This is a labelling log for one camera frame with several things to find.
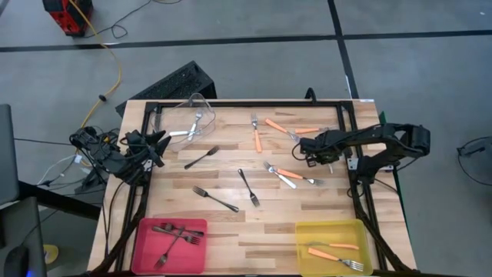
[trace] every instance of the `wooden tabletop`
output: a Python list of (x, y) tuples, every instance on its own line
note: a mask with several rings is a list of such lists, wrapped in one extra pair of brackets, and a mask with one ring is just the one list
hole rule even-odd
[[(128, 102), (120, 135), (141, 129), (144, 107), (145, 101), (142, 100)], [(354, 108), (359, 128), (379, 122), (374, 102), (354, 100)], [(347, 166), (344, 160), (333, 163), (332, 175), (327, 165), (308, 168), (305, 162), (292, 158), (294, 141), (266, 125), (264, 120), (270, 118), (290, 130), (337, 127), (335, 108), (214, 110), (214, 132), (179, 152), (166, 150), (163, 158), (165, 167), (154, 168), (146, 217), (206, 219), (208, 245), (204, 274), (298, 274), (295, 222), (355, 218), (352, 200), (346, 195), (349, 187)], [(262, 153), (256, 153), (254, 147), (250, 123), (252, 112), (258, 115)], [(183, 169), (184, 165), (203, 155), (214, 145), (219, 145), (221, 150), (189, 170)], [(383, 145), (363, 146), (365, 155), (374, 155), (383, 148)], [(298, 188), (291, 189), (275, 175), (267, 172), (262, 165), (263, 161), (300, 175), (323, 179), (326, 184), (315, 187), (307, 182), (294, 180)], [(239, 168), (243, 169), (251, 189), (259, 198), (260, 207), (255, 208), (251, 204), (249, 191), (238, 174)], [(394, 186), (391, 173), (380, 172), (377, 178)], [(105, 193), (106, 213), (119, 183), (113, 176), (108, 181)], [(236, 205), (241, 211), (235, 213), (211, 199), (201, 198), (191, 190), (194, 185)], [(382, 236), (406, 265), (415, 268), (398, 195), (377, 183), (371, 188)], [(116, 196), (111, 214), (110, 245), (114, 245), (121, 234), (128, 191), (129, 187), (123, 186)], [(374, 242), (370, 234), (367, 234), (367, 238), (372, 251), (373, 266), (377, 268)], [(128, 240), (124, 269), (130, 268), (134, 241), (133, 236)], [(105, 233), (101, 216), (88, 263), (89, 270), (95, 268), (104, 258), (104, 245)]]

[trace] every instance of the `red box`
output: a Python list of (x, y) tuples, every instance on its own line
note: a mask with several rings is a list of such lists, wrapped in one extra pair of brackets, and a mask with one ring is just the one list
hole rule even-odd
[[(161, 258), (175, 238), (173, 235), (152, 231), (152, 226), (162, 223), (172, 223), (187, 230), (202, 231), (199, 245), (187, 243), (179, 238), (168, 254), (168, 261), (159, 269), (155, 263)], [(131, 263), (131, 270), (135, 274), (200, 274), (205, 268), (205, 251), (207, 248), (207, 221), (204, 219), (142, 219), (138, 225), (137, 242)]]

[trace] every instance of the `black cable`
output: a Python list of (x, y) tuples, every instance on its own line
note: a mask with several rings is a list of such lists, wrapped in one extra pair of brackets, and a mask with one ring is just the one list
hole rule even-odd
[(378, 181), (379, 183), (381, 183), (382, 185), (386, 186), (388, 189), (392, 190), (394, 193), (398, 194), (398, 190), (396, 190), (394, 187), (392, 187), (391, 185), (388, 185), (387, 183), (379, 180), (379, 179), (376, 179), (374, 178), (374, 180)]
[(107, 182), (105, 181), (105, 179), (102, 178), (101, 173), (99, 173), (98, 169), (95, 167), (94, 162), (92, 161), (92, 158), (89, 156), (89, 154), (86, 151), (84, 151), (83, 149), (80, 149), (80, 151), (82, 152), (82, 154), (85, 155), (85, 157), (87, 158), (87, 160), (91, 163), (92, 170), (94, 170), (95, 171), (95, 174), (99, 177), (99, 181), (102, 184), (107, 184)]
[[(350, 188), (347, 190), (347, 196), (349, 198), (352, 198), (352, 194), (348, 193), (350, 190), (351, 190)], [(362, 187), (362, 193), (359, 195), (359, 197), (362, 197), (362, 195), (364, 195), (364, 193), (365, 193), (365, 190), (364, 190), (364, 187)]]
[(300, 159), (300, 158), (296, 157), (296, 156), (295, 156), (295, 154), (294, 154), (294, 150), (295, 150), (295, 149), (296, 149), (296, 148), (297, 148), (300, 144), (301, 144), (301, 143), (299, 142), (298, 144), (296, 144), (296, 145), (293, 147), (293, 149), (292, 149), (292, 151), (291, 151), (291, 154), (292, 154), (292, 157), (294, 157), (294, 159), (297, 159), (298, 161), (305, 161), (305, 160), (307, 159), (306, 157), (304, 157), (304, 159)]
[(402, 166), (400, 168), (397, 168), (397, 172), (399, 172), (401, 169), (405, 169), (406, 167), (408, 167), (409, 165), (413, 164), (417, 160), (418, 160), (418, 158), (415, 158), (411, 162), (407, 163), (406, 165), (404, 165), (404, 166)]
[(31, 233), (34, 232), (34, 230), (36, 230), (43, 222), (45, 222), (46, 220), (48, 220), (52, 215), (54, 215), (57, 211), (59, 210), (55, 210), (53, 211), (51, 214), (49, 214), (48, 216), (46, 216), (45, 218), (43, 218), (42, 220), (39, 221), (38, 224), (36, 224), (36, 226), (34, 226), (34, 228), (31, 229), (31, 231), (29, 231), (29, 233), (24, 237), (24, 239), (22, 240), (21, 242), (21, 245), (25, 242), (26, 239), (28, 239), (28, 237), (31, 235)]
[[(128, 16), (130, 16), (131, 14), (133, 14), (134, 12), (137, 12), (139, 11), (140, 9), (144, 8), (146, 5), (150, 4), (151, 2), (156, 2), (156, 3), (159, 3), (159, 4), (166, 4), (166, 5), (172, 5), (172, 4), (178, 4), (179, 2), (181, 2), (182, 0), (177, 0), (175, 2), (164, 2), (164, 1), (159, 1), (159, 0), (148, 0), (146, 3), (144, 3), (143, 5), (139, 6), (138, 8), (130, 11), (128, 14), (126, 14), (125, 16), (123, 16), (122, 18), (118, 19), (113, 25), (107, 27), (107, 28), (103, 28), (101, 31), (97, 32), (98, 34), (101, 34), (102, 32), (106, 32), (107, 30), (111, 30), (111, 33), (113, 34), (113, 38), (116, 38), (116, 39), (119, 39), (119, 38), (123, 38), (124, 36), (128, 35), (128, 30), (119, 25), (118, 23), (123, 21), (125, 18), (127, 18)], [(123, 30), (125, 33), (123, 35), (116, 35), (115, 34), (115, 27), (118, 27), (120, 28), (121, 30)], [(88, 35), (88, 36), (85, 36), (83, 38), (91, 38), (95, 36), (95, 34), (92, 34), (92, 35)]]
[(121, 186), (125, 183), (125, 181), (121, 181), (121, 183), (118, 185), (118, 187), (115, 190), (115, 193), (113, 194), (113, 198), (111, 199), (111, 203), (109, 204), (109, 211), (108, 211), (108, 234), (109, 230), (111, 228), (111, 211), (113, 209), (113, 203), (115, 203), (116, 195), (118, 194), (119, 189)]
[(104, 220), (104, 223), (105, 223), (105, 238), (106, 238), (106, 243), (105, 243), (105, 257), (107, 257), (109, 255), (109, 245), (108, 245), (108, 241), (109, 241), (109, 231), (108, 231), (108, 227), (106, 225), (106, 211), (105, 211), (105, 201), (104, 199), (102, 200), (102, 203), (101, 204), (101, 209), (102, 209), (102, 219)]
[(37, 142), (37, 143), (45, 143), (45, 144), (52, 144), (52, 145), (67, 145), (67, 146), (72, 146), (70, 143), (64, 143), (64, 142), (47, 142), (47, 141), (40, 141), (37, 139), (28, 139), (28, 138), (14, 138), (16, 141), (20, 142)]
[(461, 146), (460, 148), (458, 148), (458, 149), (457, 149), (457, 150), (458, 150), (458, 164), (460, 165), (461, 170), (463, 171), (463, 173), (464, 173), (466, 176), (468, 176), (468, 178), (472, 179), (473, 181), (475, 181), (475, 182), (477, 182), (477, 183), (479, 183), (479, 184), (481, 184), (481, 185), (489, 185), (489, 186), (492, 186), (492, 183), (482, 182), (482, 181), (477, 180), (477, 179), (476, 179), (476, 178), (474, 178), (473, 176), (471, 176), (471, 175), (470, 175), (470, 173), (468, 173), (468, 172), (464, 169), (463, 165), (461, 164), (461, 159), (460, 159), (460, 157), (461, 157), (461, 156), (460, 156), (460, 150), (461, 150), (461, 149), (463, 149), (463, 148), (467, 147), (467, 145), (469, 145), (469, 144), (470, 144), (470, 143), (472, 143), (472, 142), (476, 142), (476, 141), (478, 141), (478, 140), (488, 139), (488, 138), (490, 138), (490, 136), (485, 136), (485, 137), (481, 137), (481, 138), (475, 138), (475, 139), (472, 139), (472, 140), (470, 140), (469, 142), (465, 143), (465, 144), (464, 144), (463, 146)]

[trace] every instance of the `yellow bin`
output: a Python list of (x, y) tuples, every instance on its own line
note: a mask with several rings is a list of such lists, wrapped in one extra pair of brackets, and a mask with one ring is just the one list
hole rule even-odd
[[(372, 274), (372, 263), (367, 249), (364, 223), (359, 219), (329, 222), (298, 222), (295, 225), (298, 264), (302, 276), (349, 276)], [(309, 242), (350, 244), (358, 250), (326, 245), (307, 246)], [(308, 248), (320, 250), (340, 259), (351, 259), (364, 264), (364, 271), (350, 269), (341, 262), (331, 261), (308, 253)]]

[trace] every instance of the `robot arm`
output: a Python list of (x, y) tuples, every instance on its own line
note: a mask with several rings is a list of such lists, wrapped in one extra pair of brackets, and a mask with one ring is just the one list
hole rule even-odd
[(141, 135), (137, 130), (126, 133), (124, 140), (128, 148), (125, 154), (121, 154), (119, 146), (113, 142), (113, 138), (118, 135), (97, 134), (92, 127), (80, 128), (70, 136), (70, 143), (87, 153), (88, 159), (116, 178), (129, 185), (139, 185), (143, 180), (142, 176), (145, 176), (145, 162), (152, 160), (156, 166), (164, 166), (160, 156), (171, 140), (171, 136), (168, 136), (159, 142), (165, 133), (166, 131), (161, 131)]
[(422, 126), (387, 123), (374, 125), (358, 131), (342, 132), (329, 130), (315, 139), (301, 138), (301, 154), (306, 155), (307, 164), (315, 166), (336, 162), (342, 152), (351, 146), (385, 143), (386, 149), (375, 156), (364, 156), (351, 165), (362, 182), (374, 182), (377, 171), (387, 165), (399, 165), (405, 157), (420, 158), (428, 155), (431, 148), (431, 133)]

